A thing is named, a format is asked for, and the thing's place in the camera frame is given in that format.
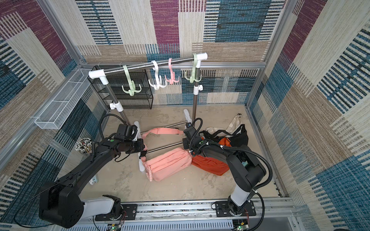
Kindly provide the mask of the pink sling bag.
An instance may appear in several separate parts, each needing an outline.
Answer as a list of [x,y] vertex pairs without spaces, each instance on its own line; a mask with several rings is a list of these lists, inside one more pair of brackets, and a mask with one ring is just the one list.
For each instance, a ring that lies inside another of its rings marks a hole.
[[140,153],[140,159],[145,168],[149,181],[160,182],[161,180],[189,167],[192,163],[192,155],[184,148],[177,147],[160,156],[147,159],[147,147]]

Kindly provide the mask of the orange sling bag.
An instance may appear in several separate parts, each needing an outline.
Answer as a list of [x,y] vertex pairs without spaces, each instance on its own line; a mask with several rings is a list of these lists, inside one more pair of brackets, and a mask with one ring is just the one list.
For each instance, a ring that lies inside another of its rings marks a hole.
[[226,163],[211,157],[203,157],[201,155],[193,157],[192,165],[217,176],[222,176],[224,173],[229,171],[229,167]]

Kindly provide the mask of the black sling bag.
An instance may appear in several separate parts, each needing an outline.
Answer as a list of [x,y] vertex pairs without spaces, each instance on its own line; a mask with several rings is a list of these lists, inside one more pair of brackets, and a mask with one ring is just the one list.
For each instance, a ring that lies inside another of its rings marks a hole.
[[248,145],[249,142],[247,130],[245,129],[244,124],[241,124],[232,133],[227,132],[226,130],[217,130],[212,134],[208,131],[201,131],[199,134],[205,139],[210,139],[227,147],[241,147],[243,145]]

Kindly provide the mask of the cream white sling bag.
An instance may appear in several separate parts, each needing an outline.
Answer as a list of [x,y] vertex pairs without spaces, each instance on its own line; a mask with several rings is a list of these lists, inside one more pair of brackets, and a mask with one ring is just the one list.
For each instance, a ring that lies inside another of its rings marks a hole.
[[219,127],[208,127],[206,128],[206,131],[210,134],[215,134],[217,131],[223,130],[225,132],[217,134],[218,137],[231,136],[231,134],[234,133],[241,124],[241,114],[237,114],[226,129]]

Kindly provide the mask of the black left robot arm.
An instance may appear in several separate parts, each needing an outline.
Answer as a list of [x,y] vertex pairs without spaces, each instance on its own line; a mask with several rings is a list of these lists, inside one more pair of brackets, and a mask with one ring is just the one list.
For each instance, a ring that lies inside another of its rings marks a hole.
[[120,199],[103,195],[91,201],[82,201],[80,194],[89,181],[122,152],[139,153],[144,150],[143,139],[138,138],[137,125],[120,124],[117,131],[100,142],[92,143],[92,152],[69,173],[40,188],[39,218],[52,224],[71,228],[81,219],[100,214],[121,212]]

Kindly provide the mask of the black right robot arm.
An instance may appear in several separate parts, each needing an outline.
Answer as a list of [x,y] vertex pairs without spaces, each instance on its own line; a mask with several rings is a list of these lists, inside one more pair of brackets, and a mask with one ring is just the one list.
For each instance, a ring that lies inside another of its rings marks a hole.
[[266,158],[248,147],[249,138],[244,124],[234,132],[217,130],[211,134],[200,128],[195,128],[194,122],[186,124],[183,146],[193,157],[210,157],[228,165],[236,183],[227,200],[228,210],[231,215],[239,216],[257,190],[272,181],[272,167]]

